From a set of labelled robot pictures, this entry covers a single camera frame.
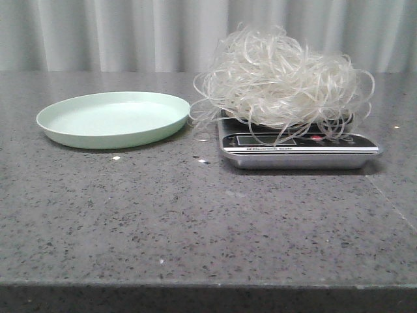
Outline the translucent white vermicelli bundle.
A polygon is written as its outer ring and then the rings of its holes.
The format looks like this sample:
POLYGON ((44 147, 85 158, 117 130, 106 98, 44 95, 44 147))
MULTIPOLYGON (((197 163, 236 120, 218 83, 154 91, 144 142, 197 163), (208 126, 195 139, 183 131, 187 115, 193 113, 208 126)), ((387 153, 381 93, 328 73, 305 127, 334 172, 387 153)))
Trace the translucent white vermicelli bundle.
POLYGON ((277 25, 239 27, 219 41, 193 85, 201 97, 189 112, 196 132, 234 120, 256 143, 256 127, 271 130, 274 146, 313 126, 327 140, 345 139, 369 116, 375 91, 373 75, 348 55, 311 50, 277 25))

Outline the silver black kitchen scale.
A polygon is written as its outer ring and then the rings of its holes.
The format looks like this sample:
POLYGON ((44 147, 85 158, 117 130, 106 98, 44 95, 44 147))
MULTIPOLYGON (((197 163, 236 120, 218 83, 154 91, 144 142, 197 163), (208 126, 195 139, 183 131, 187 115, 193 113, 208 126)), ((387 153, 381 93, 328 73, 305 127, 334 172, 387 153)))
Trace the silver black kitchen scale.
POLYGON ((246 170, 353 170, 376 157, 380 148, 360 134, 342 140, 328 140, 317 126, 300 138, 273 146, 278 131, 248 126, 221 111, 218 121, 220 150, 237 168, 246 170))

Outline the light green plastic plate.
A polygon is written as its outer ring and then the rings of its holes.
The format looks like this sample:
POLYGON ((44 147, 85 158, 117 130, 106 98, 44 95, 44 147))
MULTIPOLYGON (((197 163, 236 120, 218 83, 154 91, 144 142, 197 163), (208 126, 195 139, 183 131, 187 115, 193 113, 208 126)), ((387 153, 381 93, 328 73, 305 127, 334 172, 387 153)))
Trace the light green plastic plate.
POLYGON ((179 131, 190 105, 173 95, 109 92, 66 99, 36 117, 51 140, 82 149, 120 149, 157 142, 179 131))

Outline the white pleated curtain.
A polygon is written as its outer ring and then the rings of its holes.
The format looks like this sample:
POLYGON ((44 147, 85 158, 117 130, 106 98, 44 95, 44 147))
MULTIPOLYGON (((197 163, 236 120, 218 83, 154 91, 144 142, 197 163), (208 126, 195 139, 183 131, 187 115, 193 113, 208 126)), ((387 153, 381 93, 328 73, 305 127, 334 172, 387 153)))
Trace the white pleated curtain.
POLYGON ((2 1, 2 70, 199 72, 240 24, 373 72, 416 70, 415 1, 2 1))

